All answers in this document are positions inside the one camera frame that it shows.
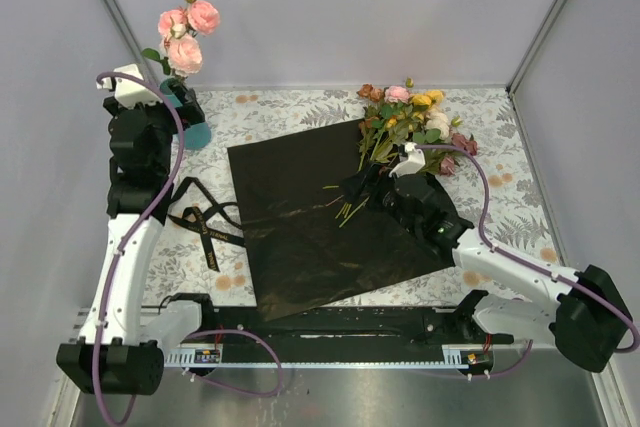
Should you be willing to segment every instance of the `black ribbon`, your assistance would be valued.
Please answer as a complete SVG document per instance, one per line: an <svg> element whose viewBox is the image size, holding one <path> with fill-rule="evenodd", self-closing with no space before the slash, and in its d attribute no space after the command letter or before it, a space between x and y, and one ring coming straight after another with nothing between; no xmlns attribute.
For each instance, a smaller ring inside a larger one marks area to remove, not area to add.
<svg viewBox="0 0 640 427"><path fill-rule="evenodd" d="M196 232L200 234L200 241L202 242L202 247L204 248L204 256L207 261L207 265L211 270L215 270L216 272L220 272L220 267L218 266L218 259L216 258L216 253L213 250L213 243L211 239L221 240L222 242L227 242L229 244L237 245L238 247L244 247L244 239L237 235L228 234L226 232L220 232L219 230L212 229L207 225L207 221L211 219L214 215L220 214L222 218L224 218L227 223L236 227L237 229L241 229L242 226L237 222L231 220L229 215L224 211L227 207L237 207L237 202L223 202L218 203L216 199L211 195L211 193L202 185L199 179L196 177L185 177L184 180L180 183L178 188L176 189L175 194L171 198L171 203L180 200L184 194L187 192L187 189L191 186L191 184L195 184L196 187L202 192L202 194L207 198L207 200L211 203L211 207L204 211L204 213L198 207L187 207L182 212L182 217L176 217L175 215L169 214L168 217L171 221L191 232ZM195 221L187 220L190 216L195 217Z"/></svg>

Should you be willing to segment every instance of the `gray wall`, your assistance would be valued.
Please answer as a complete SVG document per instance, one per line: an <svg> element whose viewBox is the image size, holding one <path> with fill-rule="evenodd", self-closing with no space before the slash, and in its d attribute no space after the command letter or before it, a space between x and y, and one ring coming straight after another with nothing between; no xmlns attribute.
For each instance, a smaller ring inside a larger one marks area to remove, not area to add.
<svg viewBox="0 0 640 427"><path fill-rule="evenodd" d="M159 14L181 0L118 0L156 47ZM202 39L209 86L506 84L553 0L211 0Z"/></svg>
<svg viewBox="0 0 640 427"><path fill-rule="evenodd" d="M640 2L569 0L516 95L569 259L607 269L636 318L639 81ZM616 360L640 405L640 354Z"/></svg>
<svg viewBox="0 0 640 427"><path fill-rule="evenodd" d="M0 424L37 426L105 251L108 114L94 79L132 58L98 0L2 5Z"/></svg>

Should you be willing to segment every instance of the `yellow flower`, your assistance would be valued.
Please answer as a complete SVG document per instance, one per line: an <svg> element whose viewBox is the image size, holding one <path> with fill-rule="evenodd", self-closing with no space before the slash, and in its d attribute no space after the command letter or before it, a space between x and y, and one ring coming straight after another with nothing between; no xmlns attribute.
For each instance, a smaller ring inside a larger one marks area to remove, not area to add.
<svg viewBox="0 0 640 427"><path fill-rule="evenodd" d="M385 125L385 128L387 130L389 130L391 127L393 127L394 125L396 125L398 123L398 121L396 120L395 115L393 117L391 117L389 120L387 120L387 124Z"/></svg>
<svg viewBox="0 0 640 427"><path fill-rule="evenodd" d="M413 103L413 105L426 105L428 107L433 103L433 100L426 94L415 94L411 97L411 103Z"/></svg>
<svg viewBox="0 0 640 427"><path fill-rule="evenodd" d="M424 93L427 97L431 98L431 100L438 105L440 102L444 100L444 92L441 90L429 90Z"/></svg>

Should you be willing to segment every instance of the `floral pattern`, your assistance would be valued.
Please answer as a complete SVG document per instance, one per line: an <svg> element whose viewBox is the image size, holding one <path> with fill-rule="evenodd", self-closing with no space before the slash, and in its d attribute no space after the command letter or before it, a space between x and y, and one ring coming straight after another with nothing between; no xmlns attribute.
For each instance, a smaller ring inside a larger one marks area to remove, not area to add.
<svg viewBox="0 0 640 427"><path fill-rule="evenodd" d="M450 89L446 94L442 108L450 117L463 119L458 128L461 133L474 134L479 145L476 158L489 177L487 231L498 241L536 257L557 258L505 91ZM198 93L198 98L213 141L202 151L186 152L180 175L198 177L219 202L235 200L228 147L358 119L365 106L355 91L347 90L207 91ZM473 166L461 159L457 175L440 177L440 182L460 215L477 222L483 192ZM206 199L197 189L190 189L171 212L179 215L186 206L200 204L206 208ZM240 220L237 211L227 212ZM222 218L212 219L210 226L240 233ZM198 234L167 222L152 257L144 303L157 304L176 292L206 292L216 305L255 305L245 250L216 240L213 243L219 273L207 269ZM508 298L518 295L488 277L452 267L335 305L455 305L474 288Z"/></svg>

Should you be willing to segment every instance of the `blue vase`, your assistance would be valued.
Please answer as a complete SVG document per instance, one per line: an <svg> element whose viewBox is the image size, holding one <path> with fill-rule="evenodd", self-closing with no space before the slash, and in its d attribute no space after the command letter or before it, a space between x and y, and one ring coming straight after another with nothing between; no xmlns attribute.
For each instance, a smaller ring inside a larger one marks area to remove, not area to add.
<svg viewBox="0 0 640 427"><path fill-rule="evenodd" d="M171 79L165 79L160 84L160 91L169 97L169 100L173 103L173 106L176 109L179 109L182 107L182 102L180 102L178 97L176 97L171 91L171 88L169 87L170 80ZM184 148L187 150L200 150L211 142L211 136L211 129L205 119L204 122L192 125L184 131Z"/></svg>

